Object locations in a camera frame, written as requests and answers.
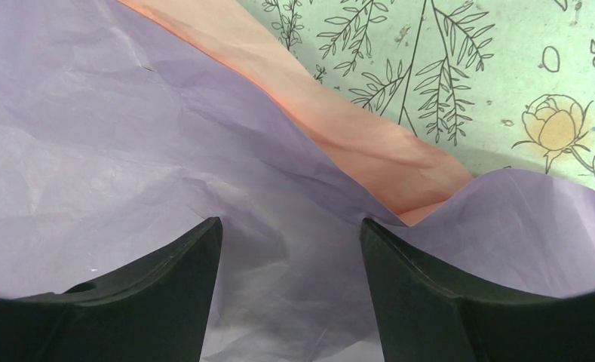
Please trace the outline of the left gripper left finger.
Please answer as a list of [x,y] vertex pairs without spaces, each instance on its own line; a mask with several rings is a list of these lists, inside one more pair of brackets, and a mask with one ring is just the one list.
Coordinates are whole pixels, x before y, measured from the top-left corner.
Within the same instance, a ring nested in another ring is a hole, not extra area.
[[61,294],[0,298],[0,361],[198,361],[222,246],[211,217]]

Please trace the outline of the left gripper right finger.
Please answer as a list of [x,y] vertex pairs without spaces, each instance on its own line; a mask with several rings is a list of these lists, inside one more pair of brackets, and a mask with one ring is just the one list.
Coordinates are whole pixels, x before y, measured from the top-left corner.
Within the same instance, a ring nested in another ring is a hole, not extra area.
[[371,219],[360,243],[386,361],[595,361],[595,291],[558,299],[504,287]]

